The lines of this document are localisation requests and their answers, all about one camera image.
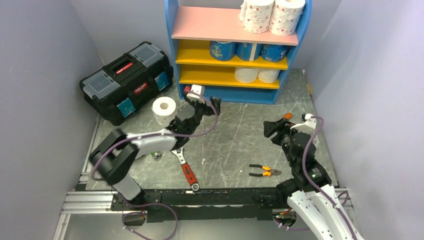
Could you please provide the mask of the blue roll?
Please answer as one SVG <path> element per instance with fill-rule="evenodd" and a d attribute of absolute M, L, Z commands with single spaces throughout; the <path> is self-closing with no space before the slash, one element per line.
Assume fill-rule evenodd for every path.
<path fill-rule="evenodd" d="M 280 62 L 287 54 L 289 47 L 286 45 L 264 44 L 260 56 L 268 62 Z"/>
<path fill-rule="evenodd" d="M 233 41 L 210 41 L 209 54 L 218 61 L 230 61 L 236 55 L 236 47 Z"/>
<path fill-rule="evenodd" d="M 245 62 L 253 62 L 261 55 L 261 43 L 236 43 L 236 56 Z"/>

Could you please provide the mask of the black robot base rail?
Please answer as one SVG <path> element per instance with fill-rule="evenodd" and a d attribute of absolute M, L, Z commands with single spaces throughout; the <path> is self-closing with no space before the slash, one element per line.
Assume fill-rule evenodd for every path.
<path fill-rule="evenodd" d="M 148 223 L 178 220 L 256 219 L 271 221 L 289 205 L 276 187 L 146 189 L 143 201 L 126 204 L 113 194 L 111 210 L 142 210 Z"/>

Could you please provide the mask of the orange handled pliers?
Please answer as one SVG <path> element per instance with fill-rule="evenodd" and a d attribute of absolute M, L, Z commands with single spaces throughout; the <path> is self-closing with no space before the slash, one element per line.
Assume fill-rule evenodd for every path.
<path fill-rule="evenodd" d="M 277 169 L 273 169 L 269 166 L 264 166 L 261 164 L 249 164 L 250 168 L 259 168 L 262 169 L 262 173 L 249 173 L 252 177 L 270 177 L 272 175 L 280 175 L 282 172 Z"/>

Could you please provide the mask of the red adjustable wrench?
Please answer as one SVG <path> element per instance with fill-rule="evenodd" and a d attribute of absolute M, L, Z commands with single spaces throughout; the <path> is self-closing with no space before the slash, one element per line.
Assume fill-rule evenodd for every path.
<path fill-rule="evenodd" d="M 185 157 L 184 157 L 184 148 L 178 148 L 171 150 L 171 152 L 178 158 L 183 174 L 190 185 L 190 188 L 193 191 L 198 191 L 200 189 L 199 183 L 196 179 L 195 174 L 193 173 L 192 169 L 190 168 L 190 165 L 187 163 Z"/>

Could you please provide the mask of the orange handled screwdriver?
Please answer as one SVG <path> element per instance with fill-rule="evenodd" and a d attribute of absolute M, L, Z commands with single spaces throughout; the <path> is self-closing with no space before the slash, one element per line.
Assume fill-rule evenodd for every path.
<path fill-rule="evenodd" d="M 288 112 L 283 116 L 283 118 L 286 119 L 286 120 L 290 120 L 292 118 L 292 116 L 293 116 L 292 113 Z"/>

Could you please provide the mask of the black plastic toolbox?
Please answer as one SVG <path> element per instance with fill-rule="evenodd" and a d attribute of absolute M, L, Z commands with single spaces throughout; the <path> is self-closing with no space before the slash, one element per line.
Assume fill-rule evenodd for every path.
<path fill-rule="evenodd" d="M 144 41 L 79 82 L 84 99 L 106 121 L 121 125 L 173 84 L 165 52 Z"/>

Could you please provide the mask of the white roll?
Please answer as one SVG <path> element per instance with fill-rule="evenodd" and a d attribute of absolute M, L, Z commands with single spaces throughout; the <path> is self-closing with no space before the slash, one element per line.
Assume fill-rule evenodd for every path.
<path fill-rule="evenodd" d="M 249 33 L 261 34 L 268 30 L 274 0 L 244 0 L 240 6 L 239 22 Z"/>
<path fill-rule="evenodd" d="M 176 102 L 168 96 L 157 98 L 152 104 L 153 116 L 161 127 L 166 127 L 177 114 Z"/>
<path fill-rule="evenodd" d="M 263 83 L 272 84 L 277 81 L 279 74 L 279 69 L 263 68 L 258 71 L 257 78 Z"/>
<path fill-rule="evenodd" d="M 234 77 L 240 83 L 249 84 L 257 79 L 258 73 L 258 68 L 236 67 Z"/>

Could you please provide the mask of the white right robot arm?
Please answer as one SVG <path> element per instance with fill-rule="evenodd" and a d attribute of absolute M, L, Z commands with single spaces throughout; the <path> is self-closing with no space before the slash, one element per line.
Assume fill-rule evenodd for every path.
<path fill-rule="evenodd" d="M 324 125 L 324 119 L 305 114 L 302 123 L 286 118 L 263 122 L 263 135 L 282 148 L 291 168 L 292 178 L 276 186 L 275 200 L 290 207 L 319 240 L 361 240 L 340 202 L 332 180 L 316 160 L 314 138 Z"/>

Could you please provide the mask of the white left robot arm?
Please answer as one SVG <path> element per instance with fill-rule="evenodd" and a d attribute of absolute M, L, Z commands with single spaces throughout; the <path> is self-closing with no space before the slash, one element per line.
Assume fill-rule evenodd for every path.
<path fill-rule="evenodd" d="M 99 173 L 100 180 L 118 191 L 124 197 L 124 204 L 131 210 L 139 209 L 145 201 L 144 190 L 129 173 L 136 157 L 183 147 L 191 138 L 201 136 L 196 129 L 204 116 L 218 117 L 221 113 L 221 98 L 211 96 L 202 102 L 188 97 L 184 99 L 187 105 L 164 129 L 130 134 L 117 128 L 88 157 L 93 166 L 91 176 Z"/>

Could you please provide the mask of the blue shelf with coloured boards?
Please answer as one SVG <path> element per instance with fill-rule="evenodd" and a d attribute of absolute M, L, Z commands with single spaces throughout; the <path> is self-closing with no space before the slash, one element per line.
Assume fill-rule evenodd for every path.
<path fill-rule="evenodd" d="M 206 96 L 219 97 L 225 102 L 274 104 L 306 35 L 312 6 L 312 1 L 308 0 L 294 34 L 282 36 L 269 31 L 245 31 L 238 23 L 237 9 L 180 6 L 176 0 L 165 1 L 167 34 L 179 94 L 187 86 L 197 84 L 205 86 Z M 284 45 L 289 50 L 279 62 L 261 58 L 248 62 L 238 57 L 219 61 L 210 55 L 211 41 Z M 274 69 L 280 73 L 273 83 L 260 80 L 241 83 L 235 78 L 237 67 Z"/>

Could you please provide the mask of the pink patterned paper towel roll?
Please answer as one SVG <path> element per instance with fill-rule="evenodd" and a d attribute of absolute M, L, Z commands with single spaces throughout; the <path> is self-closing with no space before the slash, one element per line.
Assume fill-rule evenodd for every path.
<path fill-rule="evenodd" d="M 275 0 L 269 30 L 278 36 L 294 34 L 305 5 L 305 0 Z"/>

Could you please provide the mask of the green handled tool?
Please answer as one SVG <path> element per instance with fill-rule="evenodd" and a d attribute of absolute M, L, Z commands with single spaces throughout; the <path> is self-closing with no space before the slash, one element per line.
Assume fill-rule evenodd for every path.
<path fill-rule="evenodd" d="M 160 151 L 152 152 L 151 156 L 155 161 L 158 161 L 161 159 L 162 153 Z"/>

